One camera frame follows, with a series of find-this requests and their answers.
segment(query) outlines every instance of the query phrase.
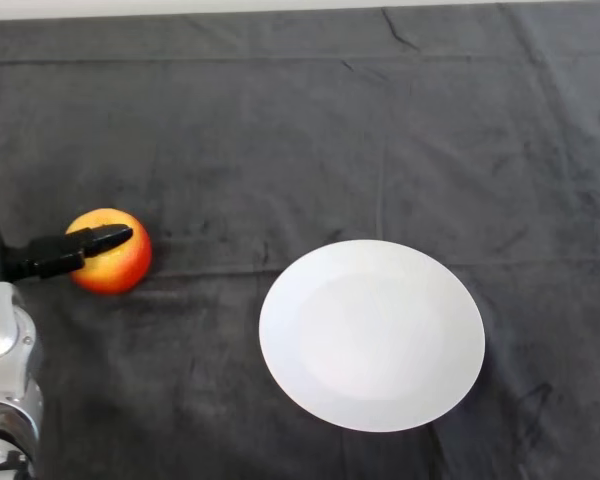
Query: yellow-red apple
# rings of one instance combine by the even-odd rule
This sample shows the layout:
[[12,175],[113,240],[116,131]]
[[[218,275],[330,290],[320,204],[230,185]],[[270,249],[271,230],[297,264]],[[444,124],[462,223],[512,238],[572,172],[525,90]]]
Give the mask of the yellow-red apple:
[[142,224],[133,216],[113,208],[100,208],[76,218],[67,233],[83,228],[124,223],[133,235],[108,252],[85,259],[85,266],[71,273],[81,287],[94,293],[122,293],[133,288],[147,273],[151,264],[151,241]]

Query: white wall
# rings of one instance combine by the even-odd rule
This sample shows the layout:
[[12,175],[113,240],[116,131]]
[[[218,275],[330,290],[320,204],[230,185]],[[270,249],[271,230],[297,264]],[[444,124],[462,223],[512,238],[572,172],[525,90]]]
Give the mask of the white wall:
[[488,0],[0,0],[0,20],[156,15],[166,13],[317,10],[323,8],[391,7],[455,3],[492,2]]

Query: apple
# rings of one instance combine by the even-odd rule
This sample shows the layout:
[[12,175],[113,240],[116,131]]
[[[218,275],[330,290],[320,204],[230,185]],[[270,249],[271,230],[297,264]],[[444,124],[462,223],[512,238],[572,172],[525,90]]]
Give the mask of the apple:
[[67,233],[83,228],[124,223],[133,235],[108,252],[85,259],[85,266],[71,273],[82,288],[94,293],[114,294],[133,288],[145,276],[151,264],[151,241],[142,224],[133,216],[113,208],[100,208],[76,218]]

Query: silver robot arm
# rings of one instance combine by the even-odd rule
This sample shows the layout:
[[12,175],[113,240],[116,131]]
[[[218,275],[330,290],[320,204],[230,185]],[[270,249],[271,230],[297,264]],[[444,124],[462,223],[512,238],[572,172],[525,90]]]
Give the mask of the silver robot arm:
[[127,225],[103,225],[38,238],[23,248],[7,247],[0,235],[0,480],[35,478],[42,422],[42,394],[35,380],[40,342],[12,282],[77,270],[85,258],[111,250],[132,235]]
[[42,422],[41,348],[13,285],[0,282],[0,480],[33,478]]

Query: white plate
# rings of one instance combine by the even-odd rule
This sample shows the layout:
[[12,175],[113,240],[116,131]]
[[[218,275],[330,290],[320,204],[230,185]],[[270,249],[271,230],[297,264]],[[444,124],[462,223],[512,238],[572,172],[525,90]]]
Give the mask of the white plate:
[[484,357],[480,312],[455,275],[412,248],[319,248],[276,280],[260,314],[271,374],[298,405],[354,430],[416,427],[453,408]]

